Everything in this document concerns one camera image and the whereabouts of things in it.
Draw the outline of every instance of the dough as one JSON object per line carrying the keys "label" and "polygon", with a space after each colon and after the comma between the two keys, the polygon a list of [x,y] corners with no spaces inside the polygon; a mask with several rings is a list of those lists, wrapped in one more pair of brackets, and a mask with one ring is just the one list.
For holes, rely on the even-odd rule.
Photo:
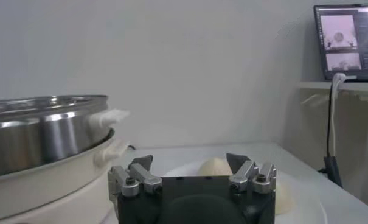
{"label": "dough", "polygon": [[277,180],[276,184],[276,215],[288,213],[292,210],[293,200],[287,184]]}
{"label": "dough", "polygon": [[198,170],[199,176],[231,176],[232,172],[227,161],[220,158],[207,160]]}
{"label": "dough", "polygon": [[[232,172],[227,161],[220,158],[207,160],[198,171],[199,176],[231,176]],[[285,214],[292,210],[293,200],[287,184],[277,180],[276,187],[276,215]]]}

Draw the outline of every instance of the steamed bun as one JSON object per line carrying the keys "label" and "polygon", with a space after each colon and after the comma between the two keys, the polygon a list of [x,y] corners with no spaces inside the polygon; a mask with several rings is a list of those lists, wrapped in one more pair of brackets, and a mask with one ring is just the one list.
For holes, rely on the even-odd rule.
{"label": "steamed bun", "polygon": [[199,176],[231,176],[232,172],[227,161],[219,158],[207,160],[198,171]]}

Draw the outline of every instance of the white cable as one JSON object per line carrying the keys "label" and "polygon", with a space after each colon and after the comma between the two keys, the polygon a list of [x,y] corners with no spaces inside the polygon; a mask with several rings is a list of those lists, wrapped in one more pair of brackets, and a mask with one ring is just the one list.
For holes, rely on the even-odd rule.
{"label": "white cable", "polygon": [[332,97],[331,97],[331,130],[332,130],[332,146],[333,146],[333,156],[336,155],[336,135],[335,135],[335,100],[338,97],[338,87],[339,84],[344,83],[348,79],[356,79],[356,76],[346,76],[343,73],[336,73],[332,79]]}
{"label": "white cable", "polygon": [[335,156],[336,154],[336,135],[335,135],[335,121],[334,121],[334,116],[335,116],[335,99],[336,99],[336,93],[338,91],[338,86],[341,83],[340,80],[338,80],[335,85],[333,85],[333,89],[332,89],[332,97],[331,97],[331,130],[332,130],[332,146],[333,146],[333,156]]}

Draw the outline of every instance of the metal bracket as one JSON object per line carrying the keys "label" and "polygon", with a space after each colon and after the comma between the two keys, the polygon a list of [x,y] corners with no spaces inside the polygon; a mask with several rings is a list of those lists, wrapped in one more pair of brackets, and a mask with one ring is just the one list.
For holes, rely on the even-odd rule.
{"label": "metal bracket", "polygon": [[162,178],[152,175],[139,163],[130,165],[130,176],[143,183],[145,191],[149,194],[154,194],[162,187]]}
{"label": "metal bracket", "polygon": [[238,192],[243,192],[247,189],[248,181],[253,176],[257,175],[258,167],[255,162],[247,160],[239,168],[238,172],[229,177],[230,187],[234,187]]}
{"label": "metal bracket", "polygon": [[260,172],[252,180],[255,192],[268,194],[276,189],[277,170],[271,163],[264,163]]}
{"label": "metal bracket", "polygon": [[124,197],[137,196],[139,193],[139,182],[131,178],[121,166],[114,166],[108,172],[109,194]]}

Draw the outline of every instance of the laptop screen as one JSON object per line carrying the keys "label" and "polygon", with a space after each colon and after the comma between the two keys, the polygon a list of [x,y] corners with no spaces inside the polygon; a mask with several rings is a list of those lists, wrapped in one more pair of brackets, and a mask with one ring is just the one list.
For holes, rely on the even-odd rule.
{"label": "laptop screen", "polygon": [[314,7],[323,72],[337,72],[368,80],[368,6]]}

